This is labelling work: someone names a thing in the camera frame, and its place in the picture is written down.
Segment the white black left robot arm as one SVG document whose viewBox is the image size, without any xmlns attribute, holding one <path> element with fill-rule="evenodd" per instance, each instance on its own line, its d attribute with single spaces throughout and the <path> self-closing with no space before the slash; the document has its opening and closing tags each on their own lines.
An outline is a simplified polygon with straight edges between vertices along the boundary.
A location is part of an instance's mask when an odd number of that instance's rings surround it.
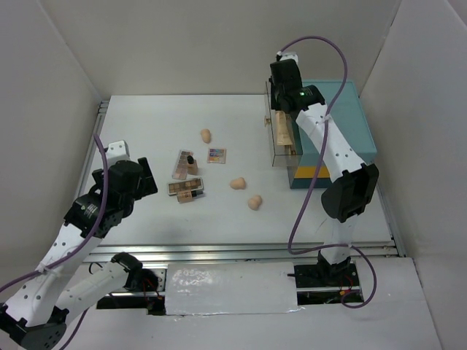
<svg viewBox="0 0 467 350">
<path fill-rule="evenodd" d="M 23 349 L 53 349 L 77 317 L 117 289 L 158 288 L 158 277 L 127 252 L 68 285 L 84 259 L 132 213 L 135 202 L 158 191 L 147 159 L 132 161 L 124 140 L 105 147 L 98 136 L 94 139 L 102 167 L 92 173 L 93 186 L 75 199 L 35 271 L 12 281 L 19 290 L 1 304 L 1 330 Z"/>
</svg>

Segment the clear top drawer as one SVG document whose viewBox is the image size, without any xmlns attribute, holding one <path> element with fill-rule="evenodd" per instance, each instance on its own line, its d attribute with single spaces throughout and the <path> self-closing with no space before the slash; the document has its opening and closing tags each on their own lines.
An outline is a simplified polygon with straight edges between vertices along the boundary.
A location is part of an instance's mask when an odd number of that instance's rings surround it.
<svg viewBox="0 0 467 350">
<path fill-rule="evenodd" d="M 266 81 L 264 89 L 264 126 L 269 138 L 269 151 L 273 167 L 298 167 L 302 156 L 301 144 L 296 137 L 298 131 L 290 115 L 276 111 L 271 105 L 271 84 Z"/>
</svg>

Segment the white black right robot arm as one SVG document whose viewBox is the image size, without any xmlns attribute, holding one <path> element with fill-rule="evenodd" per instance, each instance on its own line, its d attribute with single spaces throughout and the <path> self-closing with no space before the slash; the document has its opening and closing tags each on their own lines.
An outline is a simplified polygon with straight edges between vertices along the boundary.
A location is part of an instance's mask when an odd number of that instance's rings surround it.
<svg viewBox="0 0 467 350">
<path fill-rule="evenodd" d="M 273 108 L 289 115 L 305 133 L 320 152 L 317 163 L 330 174 L 331 185 L 321 195 L 321 204 L 333 229 L 318 250 L 314 276 L 331 286 L 350 273 L 356 222 L 372 199 L 379 170 L 352 149 L 321 92 L 314 85 L 303 86 L 295 59 L 279 58 L 270 68 Z"/>
</svg>

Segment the beige foundation tube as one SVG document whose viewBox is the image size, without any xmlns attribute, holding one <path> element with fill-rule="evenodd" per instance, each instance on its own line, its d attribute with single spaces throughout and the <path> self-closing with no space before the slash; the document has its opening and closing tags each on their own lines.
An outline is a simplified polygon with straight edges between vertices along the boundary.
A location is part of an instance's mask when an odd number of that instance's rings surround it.
<svg viewBox="0 0 467 350">
<path fill-rule="evenodd" d="M 276 126 L 277 126 L 277 145 L 281 147 L 289 147 L 293 143 L 287 128 L 287 116 L 283 111 L 276 111 Z"/>
<path fill-rule="evenodd" d="M 293 148 L 293 132 L 287 120 L 280 120 L 278 124 L 277 143 L 283 148 L 283 153 L 289 155 Z"/>
</svg>

